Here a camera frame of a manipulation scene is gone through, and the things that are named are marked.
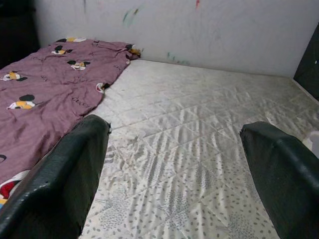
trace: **green paint stain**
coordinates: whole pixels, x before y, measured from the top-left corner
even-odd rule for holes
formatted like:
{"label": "green paint stain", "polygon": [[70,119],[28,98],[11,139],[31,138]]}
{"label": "green paint stain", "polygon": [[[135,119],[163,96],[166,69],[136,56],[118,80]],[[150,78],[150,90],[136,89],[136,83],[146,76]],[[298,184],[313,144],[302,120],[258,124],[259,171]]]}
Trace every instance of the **green paint stain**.
{"label": "green paint stain", "polygon": [[127,11],[126,14],[124,15],[123,23],[125,22],[125,19],[126,19],[126,17],[128,16],[129,12],[130,12],[130,11]]}
{"label": "green paint stain", "polygon": [[175,56],[171,55],[170,52],[167,53],[167,58],[168,58],[171,62],[176,63],[176,64],[190,65],[190,62],[189,62],[189,61],[186,61],[186,60],[178,60],[178,59],[176,59]]}

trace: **cartoon character print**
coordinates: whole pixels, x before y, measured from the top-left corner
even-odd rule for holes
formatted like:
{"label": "cartoon character print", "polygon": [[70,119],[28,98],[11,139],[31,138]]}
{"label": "cartoon character print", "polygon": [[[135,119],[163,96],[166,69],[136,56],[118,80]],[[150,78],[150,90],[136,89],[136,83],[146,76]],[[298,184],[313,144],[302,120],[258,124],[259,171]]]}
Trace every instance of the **cartoon character print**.
{"label": "cartoon character print", "polygon": [[133,55],[136,55],[138,57],[141,57],[141,51],[137,48],[135,48],[135,45],[132,45],[132,44],[129,44],[129,45],[126,45],[126,49],[132,53]]}
{"label": "cartoon character print", "polygon": [[0,199],[0,209],[4,206],[6,202],[7,202],[7,199]]}
{"label": "cartoon character print", "polygon": [[26,79],[28,79],[28,77],[21,77],[21,75],[18,74],[16,71],[10,71],[4,77],[0,78],[0,80],[3,80],[3,81],[11,81],[11,80],[24,81]]}
{"label": "cartoon character print", "polygon": [[3,154],[0,154],[0,163],[4,162],[6,160],[6,156]]}
{"label": "cartoon character print", "polygon": [[33,102],[35,99],[34,95],[25,95],[21,96],[20,101],[13,102],[9,107],[6,109],[25,109],[29,110],[33,107],[35,107],[37,104]]}
{"label": "cartoon character print", "polygon": [[90,62],[88,61],[82,61],[82,62],[76,62],[76,61],[68,61],[68,64],[71,65],[71,67],[74,69],[74,70],[80,70],[80,71],[83,71],[85,70],[86,66],[91,64]]}
{"label": "cartoon character print", "polygon": [[54,48],[54,51],[52,51],[55,55],[65,55],[66,53],[71,53],[72,50],[63,50],[63,46],[57,46]]}
{"label": "cartoon character print", "polygon": [[85,41],[86,38],[84,37],[68,37],[68,38],[63,38],[60,40],[57,40],[56,42],[81,42],[81,41]]}
{"label": "cartoon character print", "polygon": [[97,92],[100,92],[100,93],[104,93],[104,90],[106,89],[106,88],[109,88],[110,87],[110,84],[108,84],[108,83],[106,83],[106,84],[104,84],[104,83],[98,83],[97,85],[96,85],[96,87],[95,87],[95,89],[96,89],[96,91]]}
{"label": "cartoon character print", "polygon": [[22,171],[4,183],[0,184],[0,199],[9,199],[9,197],[18,187],[21,180],[25,178],[29,172],[30,170]]}

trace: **dark cabinet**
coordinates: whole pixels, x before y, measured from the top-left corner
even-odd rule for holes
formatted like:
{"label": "dark cabinet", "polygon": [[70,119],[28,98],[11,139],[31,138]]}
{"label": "dark cabinet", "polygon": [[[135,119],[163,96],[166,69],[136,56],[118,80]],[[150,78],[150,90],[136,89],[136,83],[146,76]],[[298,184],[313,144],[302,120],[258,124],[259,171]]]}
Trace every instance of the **dark cabinet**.
{"label": "dark cabinet", "polygon": [[294,80],[319,101],[319,25],[301,59]]}
{"label": "dark cabinet", "polygon": [[39,49],[26,0],[0,0],[0,69]]}

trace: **cartoon print blanket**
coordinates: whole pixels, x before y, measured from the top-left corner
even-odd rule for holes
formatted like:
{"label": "cartoon print blanket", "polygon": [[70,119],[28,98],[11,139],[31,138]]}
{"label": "cartoon print blanket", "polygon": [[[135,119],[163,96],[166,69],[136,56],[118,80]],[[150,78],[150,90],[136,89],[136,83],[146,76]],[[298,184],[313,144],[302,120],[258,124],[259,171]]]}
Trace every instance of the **cartoon print blanket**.
{"label": "cartoon print blanket", "polygon": [[0,70],[0,200],[103,97],[132,45],[61,39]]}

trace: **white quilted mattress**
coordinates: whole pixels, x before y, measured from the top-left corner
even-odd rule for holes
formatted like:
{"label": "white quilted mattress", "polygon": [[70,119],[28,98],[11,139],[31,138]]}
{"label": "white quilted mattress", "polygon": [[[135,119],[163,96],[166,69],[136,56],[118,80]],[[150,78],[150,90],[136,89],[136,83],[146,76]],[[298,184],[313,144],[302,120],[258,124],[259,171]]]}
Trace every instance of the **white quilted mattress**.
{"label": "white quilted mattress", "polygon": [[92,112],[113,131],[80,238],[277,239],[238,133],[303,139],[317,110],[286,78],[133,61]]}

